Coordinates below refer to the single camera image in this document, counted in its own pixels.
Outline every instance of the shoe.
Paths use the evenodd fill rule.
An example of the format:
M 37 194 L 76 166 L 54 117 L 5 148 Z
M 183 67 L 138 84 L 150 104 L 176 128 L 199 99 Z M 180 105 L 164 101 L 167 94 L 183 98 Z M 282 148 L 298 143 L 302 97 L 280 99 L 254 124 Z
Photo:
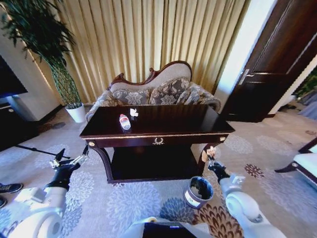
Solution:
M 18 192 L 23 188 L 23 184 L 22 183 L 13 183 L 13 184 L 8 184 L 8 185 L 3 185 L 2 183 L 0 183 L 0 193 L 14 193 L 14 192 Z
M 0 196 L 0 208 L 4 207 L 7 202 L 8 202 L 8 200 L 6 200 L 4 197 Z

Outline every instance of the curtain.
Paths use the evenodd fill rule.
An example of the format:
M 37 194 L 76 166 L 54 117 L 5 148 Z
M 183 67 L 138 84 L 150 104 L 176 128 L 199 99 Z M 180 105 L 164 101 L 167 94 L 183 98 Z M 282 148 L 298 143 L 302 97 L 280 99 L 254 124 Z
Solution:
M 238 20 L 249 0 L 64 0 L 57 16 L 74 34 L 66 55 L 84 103 L 124 72 L 142 82 L 150 67 L 174 60 L 191 65 L 193 81 L 212 91 Z M 50 71 L 40 64 L 49 84 Z

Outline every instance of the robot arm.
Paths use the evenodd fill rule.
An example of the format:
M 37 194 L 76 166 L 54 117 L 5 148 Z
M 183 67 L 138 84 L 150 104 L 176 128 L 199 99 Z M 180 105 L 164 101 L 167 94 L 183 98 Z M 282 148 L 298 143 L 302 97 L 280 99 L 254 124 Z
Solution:
M 242 227 L 244 237 L 286 238 L 278 228 L 266 219 L 258 203 L 251 196 L 242 192 L 242 183 L 245 177 L 235 174 L 228 175 L 225 171 L 226 167 L 217 162 L 212 153 L 207 151 L 207 154 L 209 158 L 208 169 L 214 171 L 218 177 L 228 211 Z
M 62 228 L 62 217 L 66 208 L 66 193 L 69 190 L 72 173 L 88 159 L 88 147 L 74 160 L 61 161 L 64 149 L 53 161 L 53 180 L 42 190 L 38 187 L 26 188 L 16 197 L 16 201 L 30 206 L 32 215 L 21 222 L 9 238 L 58 238 Z

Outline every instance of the brass drawer handle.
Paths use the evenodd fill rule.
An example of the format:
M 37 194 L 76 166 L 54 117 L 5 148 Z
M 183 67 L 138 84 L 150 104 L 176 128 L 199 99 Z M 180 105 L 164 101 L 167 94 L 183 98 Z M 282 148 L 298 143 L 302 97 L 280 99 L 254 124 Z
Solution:
M 155 140 L 154 140 L 154 142 L 153 142 L 153 144 L 154 145 L 163 145 L 164 144 L 164 139 L 161 137 L 160 138 L 160 141 L 158 142 L 158 138 L 155 138 Z

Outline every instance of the metal paint can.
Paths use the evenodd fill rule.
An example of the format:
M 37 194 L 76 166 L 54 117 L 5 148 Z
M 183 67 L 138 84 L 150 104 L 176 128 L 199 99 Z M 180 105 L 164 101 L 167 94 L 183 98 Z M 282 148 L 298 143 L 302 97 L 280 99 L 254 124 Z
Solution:
M 191 190 L 191 187 L 195 187 L 201 198 L 197 197 Z M 189 180 L 189 184 L 183 192 L 183 197 L 188 206 L 194 209 L 200 209 L 213 197 L 213 188 L 211 183 L 201 176 L 192 177 Z

